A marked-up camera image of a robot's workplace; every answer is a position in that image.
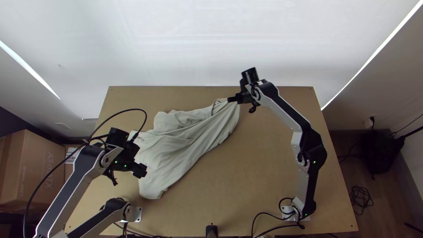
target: wooden tabletop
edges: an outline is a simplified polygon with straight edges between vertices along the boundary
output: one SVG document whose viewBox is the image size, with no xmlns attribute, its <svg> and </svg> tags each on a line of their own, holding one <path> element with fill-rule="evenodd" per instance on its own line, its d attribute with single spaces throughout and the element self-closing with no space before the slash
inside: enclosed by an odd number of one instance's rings
<svg viewBox="0 0 423 238">
<path fill-rule="evenodd" d="M 280 95 L 296 108 L 320 133 L 327 160 L 319 172 L 311 221 L 298 227 L 279 229 L 270 234 L 313 234 L 357 231 L 355 216 L 341 169 L 315 92 L 311 87 L 279 87 Z M 109 87 L 97 124 L 128 108 L 148 113 L 143 129 L 152 129 L 158 112 L 193 110 L 210 106 L 215 99 L 234 96 L 239 87 Z M 96 178 L 74 210 L 65 231 L 95 215 L 110 198 L 122 197 L 143 208 L 141 222 L 128 229 L 161 236 L 204 236 L 211 223 L 220 236 L 249 236 L 251 223 L 259 212 L 280 216 L 278 202 L 296 196 L 298 167 L 291 149 L 292 131 L 270 109 L 241 105 L 241 115 L 233 133 L 221 145 L 202 156 L 182 179 L 158 200 L 139 196 L 138 179 L 126 172 L 115 172 L 119 183 L 113 186 L 105 176 Z M 96 135 L 110 127 L 130 132 L 144 120 L 141 112 L 126 112 L 102 126 Z M 263 216 L 256 220 L 257 235 L 275 226 L 291 224 Z M 120 235 L 111 225 L 102 234 Z"/>
</svg>

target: crumpled cloth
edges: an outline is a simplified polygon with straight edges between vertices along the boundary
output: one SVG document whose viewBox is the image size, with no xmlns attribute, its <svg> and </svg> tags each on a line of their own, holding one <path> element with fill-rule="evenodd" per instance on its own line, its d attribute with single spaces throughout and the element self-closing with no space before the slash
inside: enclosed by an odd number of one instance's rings
<svg viewBox="0 0 423 238">
<path fill-rule="evenodd" d="M 202 155 L 225 141 L 238 119 L 239 105 L 226 98 L 189 112 L 157 113 L 153 129 L 134 141 L 140 147 L 135 162 L 147 166 L 147 175 L 139 180 L 140 195 L 159 199 Z"/>
</svg>

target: light strip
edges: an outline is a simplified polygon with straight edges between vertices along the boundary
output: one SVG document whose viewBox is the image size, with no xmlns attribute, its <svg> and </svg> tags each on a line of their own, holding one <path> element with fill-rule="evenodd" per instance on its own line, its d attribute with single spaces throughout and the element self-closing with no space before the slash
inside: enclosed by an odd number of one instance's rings
<svg viewBox="0 0 423 238">
<path fill-rule="evenodd" d="M 397 32 L 406 24 L 406 22 L 414 15 L 414 13 L 422 6 L 423 0 L 420 0 L 413 9 L 405 16 L 405 18 L 401 21 L 401 23 L 393 30 L 393 32 L 388 36 L 388 38 L 379 46 L 379 48 L 376 49 L 376 51 L 373 53 L 373 55 L 370 56 L 370 58 L 367 60 L 367 62 L 361 67 L 360 70 L 354 75 L 354 77 L 347 83 L 345 86 L 332 98 L 330 99 L 326 105 L 324 105 L 321 110 L 325 109 L 331 103 L 347 86 L 350 84 L 357 75 L 370 63 L 370 61 L 373 60 L 373 58 L 379 54 L 379 52 L 385 47 L 386 44 L 397 34 Z"/>
<path fill-rule="evenodd" d="M 57 98 L 60 99 L 60 97 L 53 91 L 53 89 L 47 84 L 46 81 L 44 81 L 41 76 L 39 76 L 35 70 L 31 68 L 18 54 L 16 54 L 12 49 L 10 49 L 7 45 L 5 45 L 2 41 L 0 41 L 0 47 L 9 54 L 16 62 L 18 62 L 30 75 L 32 75 L 36 80 L 38 80 L 44 87 L 46 87 L 50 92 L 54 94 Z"/>
</svg>

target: wooden floor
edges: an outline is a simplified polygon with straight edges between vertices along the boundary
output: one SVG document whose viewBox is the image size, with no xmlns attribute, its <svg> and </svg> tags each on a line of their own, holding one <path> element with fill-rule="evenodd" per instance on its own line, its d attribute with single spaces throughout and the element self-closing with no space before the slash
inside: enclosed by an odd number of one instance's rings
<svg viewBox="0 0 423 238">
<path fill-rule="evenodd" d="M 360 139 L 357 133 L 333 132 L 330 134 L 338 156 L 346 155 L 351 146 Z M 359 152 L 359 146 L 352 154 Z M 406 227 L 412 222 L 411 209 L 397 181 L 395 172 L 376 175 L 372 180 L 365 164 L 358 158 L 348 158 L 341 163 L 344 180 L 349 191 L 353 186 L 366 187 L 374 201 L 361 216 L 356 215 L 359 231 L 336 233 L 339 238 L 417 238 L 422 234 Z M 309 238 L 331 237 L 327 234 L 308 235 Z"/>
</svg>

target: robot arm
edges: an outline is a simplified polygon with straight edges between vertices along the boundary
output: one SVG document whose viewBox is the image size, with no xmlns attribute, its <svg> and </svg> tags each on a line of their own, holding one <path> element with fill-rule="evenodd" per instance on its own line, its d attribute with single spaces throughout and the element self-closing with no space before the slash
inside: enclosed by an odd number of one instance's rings
<svg viewBox="0 0 423 238">
<path fill-rule="evenodd" d="M 112 198 L 97 215 L 68 235 L 63 231 L 93 179 L 105 175 L 116 185 L 113 171 L 132 171 L 139 179 L 145 177 L 147 167 L 134 162 L 139 147 L 127 138 L 127 132 L 111 128 L 106 148 L 96 145 L 82 147 L 74 161 L 74 171 L 37 225 L 34 238 L 94 237 L 113 222 L 141 220 L 141 208 L 135 208 L 121 198 Z"/>
<path fill-rule="evenodd" d="M 251 103 L 250 113 L 254 113 L 260 105 L 266 106 L 293 131 L 291 146 L 299 167 L 297 196 L 290 206 L 283 208 L 286 208 L 284 211 L 287 211 L 288 215 L 291 214 L 290 211 L 294 211 L 297 217 L 292 220 L 300 221 L 316 210 L 314 192 L 317 175 L 327 157 L 322 139 L 312 129 L 310 122 L 280 97 L 277 87 L 265 79 L 259 80 L 255 68 L 242 72 L 240 86 L 241 92 L 228 98 L 229 102 Z"/>
</svg>

